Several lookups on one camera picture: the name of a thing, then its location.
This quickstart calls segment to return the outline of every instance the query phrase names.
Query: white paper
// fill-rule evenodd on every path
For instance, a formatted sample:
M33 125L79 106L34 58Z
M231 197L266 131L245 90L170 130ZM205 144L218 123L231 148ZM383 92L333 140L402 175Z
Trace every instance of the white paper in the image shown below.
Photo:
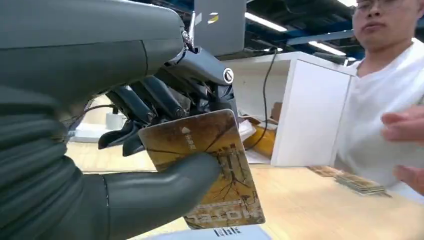
M259 225L185 230L145 238L146 240L271 240Z

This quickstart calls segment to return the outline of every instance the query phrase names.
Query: fluorescent light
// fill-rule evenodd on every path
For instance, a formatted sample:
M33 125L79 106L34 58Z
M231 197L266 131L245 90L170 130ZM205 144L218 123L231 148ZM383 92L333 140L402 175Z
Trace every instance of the fluorescent light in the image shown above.
M327 45L324 45L324 44L322 44L322 43L318 43L318 42L316 42L316 41L310 41L310 42L308 42L308 43L309 43L310 45L312 45L312 46L316 47L316 48L322 49L322 50L324 50L324 51L326 51L326 52L329 52L329 53L331 53L331 54L334 54L334 55L338 55L338 56L345 56L345 55L346 55L346 53L344 53L344 52L342 52L342 51L339 51L339 50L337 50L337 49L334 49L334 48L329 47L329 46L327 46Z
M338 1L348 7L356 7L358 5L357 0L338 0Z
M277 48L277 52L281 52L283 49L281 48L281 47L279 47L279 48ZM271 51L271 48L266 48L266 49L264 49L263 51L265 51L265 52L269 52L269 51Z
M260 18L258 16L255 16L255 15L253 15L251 13L245 12L244 13L244 16L247 19L250 19L250 20L255 21L255 22L259 23L259 24L262 24L262 25L264 25L264 26L266 26L266 27L268 27L270 29L274 29L274 30L277 30L279 32L285 32L285 31L287 31L287 28L284 28L284 27L282 27L280 25L277 25L277 24L275 24L273 22L270 22L268 20L265 20L263 18Z

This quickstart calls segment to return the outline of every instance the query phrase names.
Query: card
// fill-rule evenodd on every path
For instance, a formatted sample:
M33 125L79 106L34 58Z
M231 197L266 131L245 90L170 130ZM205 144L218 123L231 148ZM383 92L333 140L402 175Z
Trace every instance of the card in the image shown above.
M143 128L138 132L160 172L185 156L206 152L222 167L218 180L189 214L191 229L263 224L265 217L234 113L224 109Z
M350 188L362 196L391 197L386 193L386 188L377 182L356 176L347 172L336 175L336 182Z
M363 177L356 176L347 172L338 174L336 177L360 189L383 188L380 184L378 184L375 181L371 181L371 180L368 180Z
M341 171L330 166L307 166L309 170L320 175L321 177L335 177L340 174Z

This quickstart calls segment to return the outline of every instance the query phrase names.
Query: black cable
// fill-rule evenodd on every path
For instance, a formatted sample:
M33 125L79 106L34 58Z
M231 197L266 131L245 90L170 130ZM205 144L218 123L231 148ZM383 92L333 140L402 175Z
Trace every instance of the black cable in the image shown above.
M77 115L77 116L73 116L73 117L68 118L66 120L63 120L61 122L63 123L63 122L67 122L67 121L74 120L74 119L76 119L75 121L77 121L79 118L83 117L89 111L94 110L94 109L100 109L100 108L113 108L113 109L115 109L115 108L118 108L118 107L115 104L103 104L103 105L92 106L92 107L89 107L86 110L84 110L84 112L82 112L82 114Z
M268 111L267 111L267 94L265 92L265 89L266 89L266 86L267 86L268 76L270 75L271 69L273 68L274 61L276 59L277 53L278 53L278 49L276 48L274 50L274 56L272 57L271 64L269 65L268 71L266 72L265 79L263 80L263 86L262 86L263 105L265 107L265 129L263 130L262 135L260 136L260 138L252 146L250 146L248 148L245 148L246 151L249 151L249 150L253 149L256 145L258 145L258 143L262 140L262 138L265 136L265 133L267 132L267 128L268 128Z

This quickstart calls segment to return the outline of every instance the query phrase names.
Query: man's finger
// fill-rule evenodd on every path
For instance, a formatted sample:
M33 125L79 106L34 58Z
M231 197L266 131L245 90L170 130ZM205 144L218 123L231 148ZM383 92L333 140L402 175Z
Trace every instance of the man's finger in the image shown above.
M407 166L396 166L393 169L394 176L416 192L424 195L424 169Z
M400 121L407 121L409 120L408 116L407 113L390 112L383 114L383 116L381 116L381 121L384 125L390 125Z
M424 142L424 118L386 125L381 134L388 141Z

